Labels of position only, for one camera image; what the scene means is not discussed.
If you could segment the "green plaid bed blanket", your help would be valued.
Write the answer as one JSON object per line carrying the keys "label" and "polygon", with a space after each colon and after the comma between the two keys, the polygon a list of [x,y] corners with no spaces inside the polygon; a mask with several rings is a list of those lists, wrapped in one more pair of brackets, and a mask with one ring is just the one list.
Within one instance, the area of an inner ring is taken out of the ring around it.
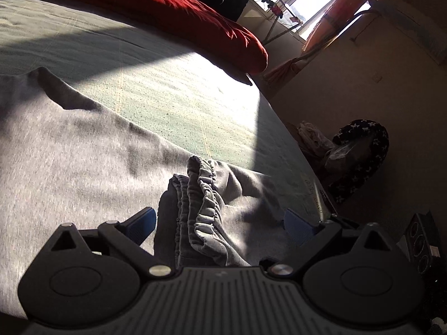
{"label": "green plaid bed blanket", "polygon": [[90,8],[1,0],[1,71],[37,67],[193,154],[270,176],[284,207],[330,216],[298,144],[246,74]]}

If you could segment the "dark patterned bag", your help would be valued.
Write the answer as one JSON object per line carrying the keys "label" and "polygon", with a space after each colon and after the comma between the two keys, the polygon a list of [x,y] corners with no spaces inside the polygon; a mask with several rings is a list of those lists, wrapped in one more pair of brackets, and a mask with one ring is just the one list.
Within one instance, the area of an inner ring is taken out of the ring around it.
{"label": "dark patterned bag", "polygon": [[381,166],[389,151],[389,134],[380,123],[356,119],[343,126],[332,139],[325,168],[339,173],[367,176]]}

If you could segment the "pink clothes pile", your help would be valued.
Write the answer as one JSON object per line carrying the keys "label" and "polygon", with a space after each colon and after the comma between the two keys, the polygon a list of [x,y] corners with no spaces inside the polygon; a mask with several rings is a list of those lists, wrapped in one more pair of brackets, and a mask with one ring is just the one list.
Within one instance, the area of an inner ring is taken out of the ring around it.
{"label": "pink clothes pile", "polygon": [[298,126],[299,146],[318,157],[323,157],[328,151],[335,147],[335,144],[330,141],[317,126],[301,122]]}

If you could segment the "metal clothes drying rack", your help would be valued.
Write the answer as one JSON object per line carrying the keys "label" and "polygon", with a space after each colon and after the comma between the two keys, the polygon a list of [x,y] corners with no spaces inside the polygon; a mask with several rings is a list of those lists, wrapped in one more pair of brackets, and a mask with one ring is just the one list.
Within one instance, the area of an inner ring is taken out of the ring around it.
{"label": "metal clothes drying rack", "polygon": [[[292,32],[294,29],[302,27],[304,25],[303,20],[300,17],[296,16],[283,0],[261,0],[261,2],[267,5],[268,10],[274,17],[274,22],[272,22],[272,25],[263,40],[263,44],[265,46],[270,44],[272,41],[282,37],[283,35]],[[272,36],[272,32],[275,26],[280,22],[281,18],[284,18],[286,12],[289,13],[289,20],[293,23],[293,25],[291,25],[291,27],[289,27],[282,33]]]}

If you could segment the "red duvet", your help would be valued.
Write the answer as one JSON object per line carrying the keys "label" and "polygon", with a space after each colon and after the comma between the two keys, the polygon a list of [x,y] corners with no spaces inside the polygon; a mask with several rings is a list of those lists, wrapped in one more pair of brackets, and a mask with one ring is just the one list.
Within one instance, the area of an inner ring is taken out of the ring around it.
{"label": "red duvet", "polygon": [[249,74],[267,68],[268,54],[249,30],[199,0],[73,0],[117,13],[185,40]]}

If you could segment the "grey sweatpants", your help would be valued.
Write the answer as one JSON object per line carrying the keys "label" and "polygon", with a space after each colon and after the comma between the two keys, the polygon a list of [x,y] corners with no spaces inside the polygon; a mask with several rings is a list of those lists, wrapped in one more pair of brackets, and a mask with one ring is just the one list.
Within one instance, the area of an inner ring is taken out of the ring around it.
{"label": "grey sweatpants", "polygon": [[61,223],[93,228],[159,211],[144,244],[173,263],[178,199],[169,180],[194,156],[87,98],[44,67],[1,77],[1,311]]}

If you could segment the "orange right curtain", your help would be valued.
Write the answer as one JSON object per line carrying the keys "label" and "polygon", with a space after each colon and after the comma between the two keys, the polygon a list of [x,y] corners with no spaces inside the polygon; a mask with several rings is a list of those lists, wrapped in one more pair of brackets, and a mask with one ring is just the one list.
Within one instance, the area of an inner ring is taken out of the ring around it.
{"label": "orange right curtain", "polygon": [[325,49],[356,17],[367,0],[335,0],[318,21],[301,50],[301,55],[288,60],[264,75],[269,87],[280,85],[301,71],[321,50]]}

